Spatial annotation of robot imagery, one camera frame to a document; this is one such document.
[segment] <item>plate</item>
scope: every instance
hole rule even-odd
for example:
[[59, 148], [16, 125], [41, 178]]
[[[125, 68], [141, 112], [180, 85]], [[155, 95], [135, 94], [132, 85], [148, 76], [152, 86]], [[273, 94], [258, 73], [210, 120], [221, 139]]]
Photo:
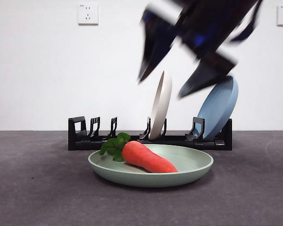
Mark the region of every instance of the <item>plate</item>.
[[96, 151], [89, 155], [88, 161], [93, 170], [101, 177], [127, 186], [135, 187], [170, 187], [195, 181], [204, 176], [213, 164], [209, 154], [173, 145], [146, 145], [154, 153], [168, 159], [177, 168], [177, 173], [149, 173], [143, 168], [125, 162], [116, 162], [112, 156], [103, 156]]
[[[230, 75], [212, 89], [197, 116], [205, 119], [203, 140], [213, 140], [225, 126], [235, 108], [237, 98], [238, 83]], [[196, 124], [195, 136], [199, 134], [200, 129], [201, 126]]]
[[149, 140], [157, 138], [165, 122], [172, 92], [172, 78], [163, 71], [158, 88], [156, 91], [152, 112], [151, 112], [151, 130]]

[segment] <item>black dish rack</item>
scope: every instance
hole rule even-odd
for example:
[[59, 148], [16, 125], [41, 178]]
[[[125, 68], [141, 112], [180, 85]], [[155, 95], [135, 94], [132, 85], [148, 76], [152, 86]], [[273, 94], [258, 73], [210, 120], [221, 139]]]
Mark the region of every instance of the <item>black dish rack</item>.
[[[75, 130], [75, 123], [80, 123], [79, 131]], [[196, 128], [196, 123], [201, 125], [200, 133], [197, 136], [193, 135]], [[97, 124], [97, 128], [93, 131], [93, 126]], [[154, 140], [149, 140], [151, 131], [151, 118], [148, 117], [147, 128], [140, 135], [131, 136], [131, 140], [136, 140], [142, 144], [162, 144], [162, 145], [177, 145], [195, 148], [198, 150], [232, 150], [232, 119], [229, 119], [226, 125], [218, 133], [212, 141], [204, 141], [203, 133], [205, 129], [205, 120], [202, 118], [193, 118], [193, 127], [187, 134], [182, 135], [166, 135], [166, 119], [164, 128], [160, 136]], [[109, 138], [117, 137], [117, 117], [111, 119], [111, 129], [106, 136], [99, 135], [100, 117], [90, 120], [90, 132], [87, 134], [85, 117], [75, 117], [68, 119], [68, 150], [99, 150], [101, 145]]]

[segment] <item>gray carpet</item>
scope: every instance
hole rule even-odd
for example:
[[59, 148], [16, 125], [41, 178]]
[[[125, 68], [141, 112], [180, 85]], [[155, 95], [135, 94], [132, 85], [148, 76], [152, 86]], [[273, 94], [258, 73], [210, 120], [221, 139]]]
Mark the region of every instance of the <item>gray carpet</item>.
[[0, 226], [283, 226], [283, 131], [233, 133], [233, 151], [178, 187], [97, 176], [67, 132], [0, 132]]

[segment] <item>white wall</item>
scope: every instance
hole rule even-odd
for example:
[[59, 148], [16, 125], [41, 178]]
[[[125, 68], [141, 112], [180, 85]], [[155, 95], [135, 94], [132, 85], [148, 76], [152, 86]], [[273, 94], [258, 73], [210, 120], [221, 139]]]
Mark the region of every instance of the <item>white wall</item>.
[[[196, 68], [193, 55], [175, 43], [141, 85], [139, 23], [149, 2], [172, 19], [166, 0], [98, 0], [99, 26], [78, 26], [78, 0], [0, 0], [0, 130], [66, 130], [69, 117], [101, 116], [101, 129], [118, 117], [119, 129], [145, 129], [162, 71], [173, 77], [168, 129], [190, 129], [212, 87], [177, 100]], [[265, 0], [252, 36], [221, 48], [239, 60], [240, 86], [232, 114], [235, 130], [283, 129], [283, 27], [276, 5]]]

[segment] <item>toy carrot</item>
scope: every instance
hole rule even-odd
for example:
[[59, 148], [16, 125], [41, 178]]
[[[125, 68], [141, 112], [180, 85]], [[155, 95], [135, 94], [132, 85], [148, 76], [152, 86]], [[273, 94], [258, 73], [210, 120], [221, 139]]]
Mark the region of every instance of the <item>toy carrot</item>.
[[167, 159], [153, 153], [149, 148], [137, 141], [129, 141], [130, 135], [118, 134], [117, 138], [111, 138], [103, 143], [100, 155], [106, 151], [114, 155], [114, 161], [126, 161], [140, 166], [152, 173], [178, 172], [175, 166]]

